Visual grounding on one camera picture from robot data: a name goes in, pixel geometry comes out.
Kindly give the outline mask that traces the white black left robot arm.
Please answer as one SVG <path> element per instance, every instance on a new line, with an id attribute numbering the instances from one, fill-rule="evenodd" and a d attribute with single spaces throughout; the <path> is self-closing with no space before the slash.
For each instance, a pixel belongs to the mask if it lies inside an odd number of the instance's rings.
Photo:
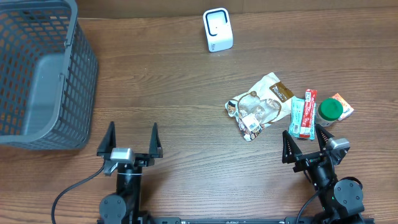
<path id="1" fill-rule="evenodd" d="M 105 196 L 99 204 L 100 219 L 104 224 L 148 224 L 154 223 L 148 211 L 140 209 L 142 169 L 155 164 L 163 157 L 158 125 L 154 123 L 150 137 L 149 151 L 136 153 L 130 147 L 116 146 L 116 129 L 110 122 L 108 130 L 97 149 L 97 155 L 104 160 L 106 176 L 117 173 L 116 191 Z"/>

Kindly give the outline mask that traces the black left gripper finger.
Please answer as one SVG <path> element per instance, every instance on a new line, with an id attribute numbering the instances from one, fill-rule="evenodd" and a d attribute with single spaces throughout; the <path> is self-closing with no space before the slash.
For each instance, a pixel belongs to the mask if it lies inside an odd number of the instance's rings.
<path id="1" fill-rule="evenodd" d="M 116 147 L 116 132 L 114 122 L 110 122 L 107 132 L 104 135 L 103 140 L 97 148 L 97 156 L 109 157 L 112 150 Z"/>
<path id="2" fill-rule="evenodd" d="M 159 138 L 158 125 L 157 123 L 154 123 L 150 137 L 149 154 L 153 158 L 163 158 L 163 153 L 164 152 Z"/>

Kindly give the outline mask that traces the green lidded can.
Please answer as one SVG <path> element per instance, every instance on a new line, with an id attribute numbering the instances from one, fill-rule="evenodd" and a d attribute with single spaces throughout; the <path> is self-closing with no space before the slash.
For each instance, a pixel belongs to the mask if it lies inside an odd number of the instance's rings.
<path id="1" fill-rule="evenodd" d="M 328 98 L 322 101 L 318 106 L 315 116 L 315 123 L 323 127 L 328 127 L 338 120 L 342 114 L 342 104 L 334 98 Z"/>

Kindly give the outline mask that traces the orange tissue pack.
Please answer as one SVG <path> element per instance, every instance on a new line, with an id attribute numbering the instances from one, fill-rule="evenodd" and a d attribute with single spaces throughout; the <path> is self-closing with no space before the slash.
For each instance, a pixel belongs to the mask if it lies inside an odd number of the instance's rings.
<path id="1" fill-rule="evenodd" d="M 338 118 L 338 121 L 346 119 L 354 112 L 354 108 L 339 93 L 333 95 L 332 98 L 339 101 L 343 107 L 343 112 Z"/>

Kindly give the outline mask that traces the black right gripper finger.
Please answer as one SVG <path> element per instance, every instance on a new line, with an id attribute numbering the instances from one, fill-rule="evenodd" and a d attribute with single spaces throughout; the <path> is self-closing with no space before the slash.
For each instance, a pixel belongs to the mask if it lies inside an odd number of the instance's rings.
<path id="1" fill-rule="evenodd" d="M 334 135 L 329 133 L 323 126 L 320 124 L 315 125 L 315 132 L 317 134 L 318 145 L 321 151 L 326 149 L 326 143 L 330 138 L 333 138 Z"/>
<path id="2" fill-rule="evenodd" d="M 287 130 L 282 133 L 282 142 L 282 163 L 290 164 L 297 162 L 299 157 L 302 155 L 302 152 Z"/>

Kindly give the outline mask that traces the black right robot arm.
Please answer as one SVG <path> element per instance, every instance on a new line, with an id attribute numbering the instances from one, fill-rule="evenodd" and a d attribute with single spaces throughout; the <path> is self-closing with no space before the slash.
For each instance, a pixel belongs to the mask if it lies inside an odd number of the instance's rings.
<path id="1" fill-rule="evenodd" d="M 311 218 L 311 223 L 364 223 L 363 185 L 355 177 L 337 178 L 335 167 L 350 149 L 346 138 L 336 138 L 324 127 L 315 126 L 320 150 L 303 154 L 288 131 L 282 133 L 282 162 L 294 164 L 293 171 L 303 172 L 314 186 L 314 195 L 302 206 L 295 219 L 303 221 L 303 211 L 318 198 L 323 211 Z"/>

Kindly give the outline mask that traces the brown white snack pouch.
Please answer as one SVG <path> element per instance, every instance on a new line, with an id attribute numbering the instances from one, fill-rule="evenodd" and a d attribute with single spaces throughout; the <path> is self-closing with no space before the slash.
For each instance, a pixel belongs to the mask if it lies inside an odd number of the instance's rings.
<path id="1" fill-rule="evenodd" d="M 243 138 L 250 142 L 262 130 L 291 113 L 294 94 L 274 72 L 263 76 L 247 92 L 225 103 Z"/>

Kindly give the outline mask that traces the red white stick pack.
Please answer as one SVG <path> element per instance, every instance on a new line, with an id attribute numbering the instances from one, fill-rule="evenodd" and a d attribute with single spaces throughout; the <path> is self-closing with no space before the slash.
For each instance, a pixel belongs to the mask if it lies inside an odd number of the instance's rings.
<path id="1" fill-rule="evenodd" d="M 300 125 L 299 138 L 314 140 L 314 112 L 317 91 L 307 89 L 305 92 L 305 100 L 303 107 L 303 116 Z"/>

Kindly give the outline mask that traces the teal snack bag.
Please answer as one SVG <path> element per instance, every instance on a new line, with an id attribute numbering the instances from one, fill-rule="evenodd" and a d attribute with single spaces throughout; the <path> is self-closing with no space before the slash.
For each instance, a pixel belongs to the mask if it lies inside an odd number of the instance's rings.
<path id="1" fill-rule="evenodd" d="M 315 108 L 313 109 L 310 120 L 310 136 L 300 137 L 301 123 L 304 112 L 305 100 L 297 98 L 294 96 L 292 98 L 292 108 L 291 108 L 291 122 L 289 126 L 289 134 L 295 138 L 309 139 L 313 141 L 315 139 Z"/>

